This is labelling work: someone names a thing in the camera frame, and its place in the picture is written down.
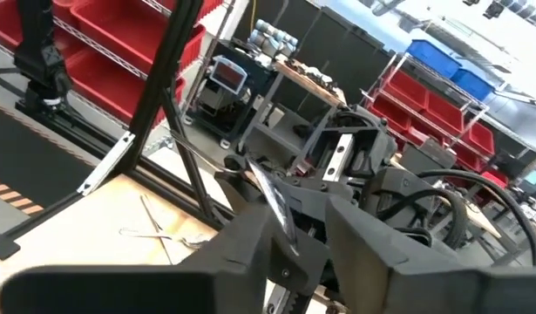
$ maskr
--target blue storage bin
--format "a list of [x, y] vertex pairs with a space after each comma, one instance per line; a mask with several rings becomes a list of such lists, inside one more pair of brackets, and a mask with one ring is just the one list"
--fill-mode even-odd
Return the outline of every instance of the blue storage bin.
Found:
[[494, 90], [492, 85], [466, 69], [459, 69], [451, 81], [480, 101], [485, 100], [486, 96]]
[[407, 52], [447, 79], [451, 79], [461, 67], [456, 59], [426, 40], [413, 40]]

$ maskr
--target floor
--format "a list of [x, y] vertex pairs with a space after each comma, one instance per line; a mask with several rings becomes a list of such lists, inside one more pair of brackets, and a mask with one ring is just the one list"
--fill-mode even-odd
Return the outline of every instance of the floor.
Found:
[[[210, 39], [211, 38], [207, 38], [207, 40], [205, 40], [204, 48], [207, 46]], [[0, 52], [0, 67], [8, 67], [8, 66], [11, 66], [10, 58], [4, 56]], [[198, 66], [193, 66], [191, 69], [189, 69], [185, 73], [185, 78], [187, 78], [188, 82], [192, 82], [193, 77], [195, 77], [197, 70], [198, 70]], [[21, 89], [25, 88], [25, 85], [26, 85], [25, 78], [22, 78], [18, 75], [6, 75], [4, 76], [4, 78]], [[187, 84], [187, 88], [184, 92], [185, 95], [187, 94], [189, 88], [190, 88], [190, 84]], [[34, 122], [33, 120], [23, 116], [18, 111], [13, 111], [12, 108], [16, 100], [17, 100], [17, 97], [15, 95], [11, 94], [10, 92], [7, 92], [2, 87], [0, 87], [0, 104], [8, 106], [10, 111], [13, 112], [14, 115], [16, 115], [19, 119], [22, 119], [26, 123], [29, 123], [31, 126], [39, 130], [44, 130], [54, 140], [60, 142], [62, 145], [68, 146], [70, 149], [76, 151], [77, 154], [84, 156], [84, 158], [89, 163], [96, 164], [98, 162], [95, 158], [93, 158], [86, 152], [81, 151], [79, 148], [73, 146], [71, 143], [60, 138], [58, 135], [54, 134], [53, 132], [47, 129], [44, 129], [37, 122]], [[96, 110], [88, 106], [81, 104], [79, 101], [75, 100], [74, 98], [71, 98], [71, 103], [89, 121], [102, 127], [108, 133], [117, 137], [119, 137], [123, 133], [123, 129], [120, 125], [116, 124], [115, 122], [112, 122], [109, 118], [104, 117], [103, 114], [97, 112]], [[219, 146], [220, 139], [217, 139], [212, 135], [204, 133], [198, 127], [187, 126], [186, 132], [187, 132], [187, 138], [189, 139], [191, 143], [197, 146], [197, 148], [199, 148], [203, 154], [209, 156], [210, 158], [214, 160], [217, 160], [218, 162], [222, 162], [222, 159], [227, 154], [231, 153], [230, 150], [225, 150]], [[159, 144], [166, 138], [166, 136], [168, 136], [168, 134], [169, 134], [169, 131], [166, 125], [163, 124], [163, 125], [158, 126], [153, 132], [152, 136], [150, 137], [147, 143], [148, 145], [146, 147], [146, 154], [150, 154], [151, 152], [159, 148]], [[257, 143], [259, 143], [258, 145], [267, 145], [267, 144], [263, 144], [264, 143], [263, 139], [261, 138], [259, 134], [254, 134], [253, 136], [259, 136], [257, 140]], [[197, 160], [197, 161], [200, 164], [200, 166], [206, 169], [207, 171], [210, 171], [210, 172], [214, 171], [210, 166], [208, 166], [201, 160]], [[472, 245], [468, 248], [461, 249], [459, 251], [459, 254], [461, 256], [461, 260], [464, 261], [464, 263], [470, 264], [470, 265], [485, 266], [492, 262], [492, 260], [488, 257], [488, 255], [477, 245]], [[518, 266], [518, 265], [530, 265], [529, 256], [528, 255], [522, 256], [516, 263], [514, 263], [514, 266]]]

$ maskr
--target black metal frame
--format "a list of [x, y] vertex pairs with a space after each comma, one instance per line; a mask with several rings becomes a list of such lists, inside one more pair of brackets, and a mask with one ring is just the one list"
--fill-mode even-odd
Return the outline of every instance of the black metal frame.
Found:
[[[167, 173], [159, 165], [142, 155], [146, 140], [152, 131], [153, 121], [161, 106], [166, 112], [167, 121], [171, 129], [175, 132], [183, 133], [181, 131], [180, 115], [175, 110], [173, 102], [166, 101], [164, 95], [171, 88], [174, 73], [178, 72], [180, 56], [202, 3], [202, 1], [182, 0], [178, 2], [176, 10], [173, 10], [147, 78], [146, 87], [142, 92], [129, 126], [129, 132], [135, 135], [134, 142], [108, 179], [118, 174], [125, 174], [211, 228], [220, 230], [223, 226], [219, 219], [212, 214], [214, 210], [227, 220], [231, 220], [234, 217], [234, 213], [217, 201], [210, 200], [207, 197], [195, 159], [185, 147], [179, 147], [179, 151], [190, 177], [191, 185], [177, 176]], [[18, 72], [18, 70], [0, 69], [0, 74], [9, 72]], [[15, 86], [1, 78], [0, 85], [20, 98], [25, 96], [24, 92], [19, 91]], [[58, 112], [53, 116], [33, 112], [23, 101], [17, 102], [16, 107], [43, 126], [50, 128], [99, 159], [103, 159], [117, 141], [110, 134], [101, 131], [80, 116], [74, 116], [65, 111]], [[9, 239], [17, 239], [41, 223], [46, 222], [60, 211], [68, 208], [82, 197], [81, 194], [73, 192], [63, 200], [47, 208], [41, 215], [37, 215], [7, 231], [4, 236]]]

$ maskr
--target wire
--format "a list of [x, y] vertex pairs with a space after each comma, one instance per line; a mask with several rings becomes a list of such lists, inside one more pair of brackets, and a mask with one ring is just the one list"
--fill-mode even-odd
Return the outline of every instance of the wire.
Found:
[[509, 208], [515, 219], [518, 221], [519, 225], [526, 233], [527, 238], [529, 239], [529, 244], [531, 248], [531, 255], [533, 259], [533, 266], [536, 266], [536, 230], [533, 228], [529, 220], [527, 220], [525, 214], [519, 207], [519, 204], [509, 195], [505, 190], [500, 188], [496, 183], [480, 176], [479, 174], [473, 174], [462, 170], [453, 170], [453, 169], [437, 169], [423, 171], [417, 176], [421, 179], [435, 176], [450, 176], [459, 179], [464, 179], [478, 183], [486, 188], [489, 188], [494, 192], [501, 201]]
[[254, 20], [256, 19], [256, 1], [252, 0], [252, 11], [250, 12], [250, 33], [254, 31]]
[[415, 201], [428, 196], [442, 196], [450, 203], [452, 214], [451, 228], [444, 238], [444, 244], [452, 249], [458, 249], [465, 237], [465, 231], [469, 224], [469, 217], [465, 210], [465, 203], [460, 197], [450, 191], [437, 188], [427, 188], [425, 190], [417, 191], [404, 197], [401, 201], [391, 205], [389, 208], [378, 212], [377, 217], [385, 222], [408, 206], [414, 205]]

